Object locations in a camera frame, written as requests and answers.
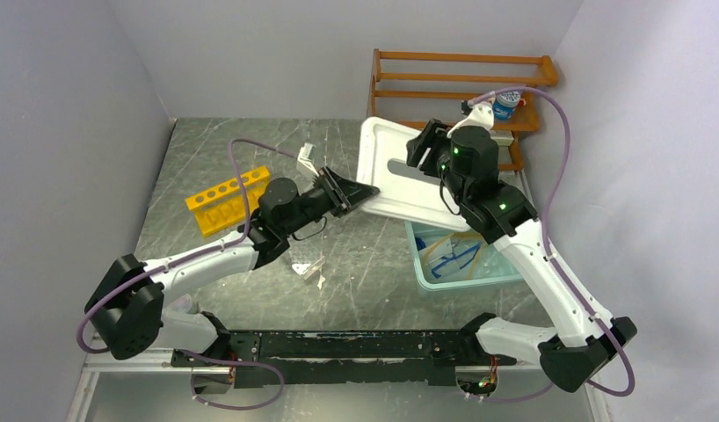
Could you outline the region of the white plastic bin lid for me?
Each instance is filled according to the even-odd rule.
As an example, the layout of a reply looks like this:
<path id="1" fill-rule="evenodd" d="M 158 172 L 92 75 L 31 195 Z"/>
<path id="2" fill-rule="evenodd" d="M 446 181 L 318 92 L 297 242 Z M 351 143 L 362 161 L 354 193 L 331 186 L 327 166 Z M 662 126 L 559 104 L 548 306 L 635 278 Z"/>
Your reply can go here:
<path id="1" fill-rule="evenodd" d="M 420 131 L 390 120 L 370 117 L 361 125 L 356 180 L 380 193 L 361 209 L 456 232 L 469 231 L 448 192 L 437 178 L 406 165 L 406 143 Z"/>

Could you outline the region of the tan rubber tubing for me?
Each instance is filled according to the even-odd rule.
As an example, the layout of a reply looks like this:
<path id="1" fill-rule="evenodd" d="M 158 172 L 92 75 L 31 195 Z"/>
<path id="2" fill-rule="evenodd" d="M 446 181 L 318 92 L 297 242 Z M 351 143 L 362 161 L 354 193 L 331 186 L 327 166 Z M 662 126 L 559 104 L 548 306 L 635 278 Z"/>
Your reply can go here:
<path id="1" fill-rule="evenodd" d="M 473 279 L 485 246 L 480 236 L 466 233 L 434 240 L 419 252 L 425 279 L 432 284 Z"/>

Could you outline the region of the white plastic zip bag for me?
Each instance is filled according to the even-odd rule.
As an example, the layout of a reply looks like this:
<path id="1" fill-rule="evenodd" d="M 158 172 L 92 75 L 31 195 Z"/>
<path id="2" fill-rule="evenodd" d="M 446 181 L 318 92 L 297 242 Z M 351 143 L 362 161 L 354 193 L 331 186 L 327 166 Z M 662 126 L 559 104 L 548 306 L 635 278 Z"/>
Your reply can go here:
<path id="1" fill-rule="evenodd" d="M 428 251 L 428 258 L 430 260 L 448 258 L 453 253 L 453 246 L 451 244 L 451 238 L 444 238 L 438 240 L 435 244 L 430 247 Z"/>

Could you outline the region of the blue safety glasses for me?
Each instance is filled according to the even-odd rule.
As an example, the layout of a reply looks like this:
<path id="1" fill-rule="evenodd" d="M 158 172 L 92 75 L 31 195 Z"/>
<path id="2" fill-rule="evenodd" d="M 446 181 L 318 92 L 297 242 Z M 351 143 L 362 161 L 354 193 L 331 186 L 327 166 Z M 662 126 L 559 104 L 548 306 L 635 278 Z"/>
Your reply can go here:
<path id="1" fill-rule="evenodd" d="M 436 258 L 430 258 L 429 272 L 434 280 L 453 277 L 460 272 L 471 273 L 474 270 L 480 244 L 453 246 L 448 252 Z"/>

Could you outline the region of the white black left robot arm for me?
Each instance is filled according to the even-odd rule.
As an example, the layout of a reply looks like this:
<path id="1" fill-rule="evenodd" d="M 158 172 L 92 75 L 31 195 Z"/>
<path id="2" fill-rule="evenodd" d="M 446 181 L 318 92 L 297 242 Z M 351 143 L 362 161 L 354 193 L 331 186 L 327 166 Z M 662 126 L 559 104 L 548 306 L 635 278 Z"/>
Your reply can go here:
<path id="1" fill-rule="evenodd" d="M 327 215 L 347 215 L 379 193 L 379 188 L 343 178 L 328 167 L 319 170 L 304 193 L 292 179 L 275 178 L 244 224 L 227 236 L 166 258 L 142 262 L 127 254 L 115 259 L 84 307 L 76 340 L 94 353 L 84 342 L 84 326 L 92 324 L 105 342 L 103 352 L 127 360 L 162 343 L 160 332 L 167 330 L 174 347 L 219 365 L 230 352 L 224 326 L 204 312 L 174 317 L 164 308 L 191 290 L 272 263 L 300 229 Z"/>

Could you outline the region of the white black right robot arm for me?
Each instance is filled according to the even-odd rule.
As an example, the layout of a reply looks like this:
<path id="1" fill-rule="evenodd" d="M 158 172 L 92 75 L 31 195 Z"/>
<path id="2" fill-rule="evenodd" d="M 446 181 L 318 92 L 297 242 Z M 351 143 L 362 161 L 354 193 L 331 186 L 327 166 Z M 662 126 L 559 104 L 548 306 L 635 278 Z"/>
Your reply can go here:
<path id="1" fill-rule="evenodd" d="M 406 149 L 407 165 L 439 181 L 440 195 L 455 204 L 449 213 L 514 265 L 553 323 L 528 326 L 483 313 L 461 329 L 468 362 L 497 356 L 533 363 L 554 386 L 574 392 L 613 358 L 628 359 L 623 348 L 637 334 L 634 322 L 601 308 L 558 257 L 545 218 L 500 180 L 497 143 L 486 128 L 429 120 Z"/>

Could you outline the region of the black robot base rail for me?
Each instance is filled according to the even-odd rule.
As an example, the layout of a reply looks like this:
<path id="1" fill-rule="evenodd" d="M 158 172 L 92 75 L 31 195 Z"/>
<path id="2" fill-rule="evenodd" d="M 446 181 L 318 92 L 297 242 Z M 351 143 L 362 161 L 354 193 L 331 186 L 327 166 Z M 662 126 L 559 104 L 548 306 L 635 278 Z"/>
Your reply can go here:
<path id="1" fill-rule="evenodd" d="M 491 357 L 475 336 L 459 330 L 232 331 L 205 355 L 247 361 L 236 369 L 236 389 L 287 384 L 426 382 L 454 386 L 459 367 L 513 366 Z"/>

